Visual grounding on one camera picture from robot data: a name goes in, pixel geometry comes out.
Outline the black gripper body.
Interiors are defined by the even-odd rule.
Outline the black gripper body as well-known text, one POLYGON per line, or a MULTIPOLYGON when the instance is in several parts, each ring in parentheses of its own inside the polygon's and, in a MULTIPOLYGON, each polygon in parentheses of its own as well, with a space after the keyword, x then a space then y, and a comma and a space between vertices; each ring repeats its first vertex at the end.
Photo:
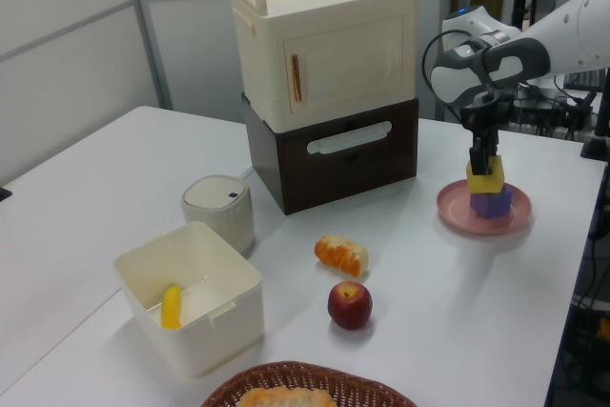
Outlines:
POLYGON ((498 128, 506 123, 511 103, 501 95, 476 97, 459 110, 461 126, 472 134, 474 141, 498 141, 498 128))

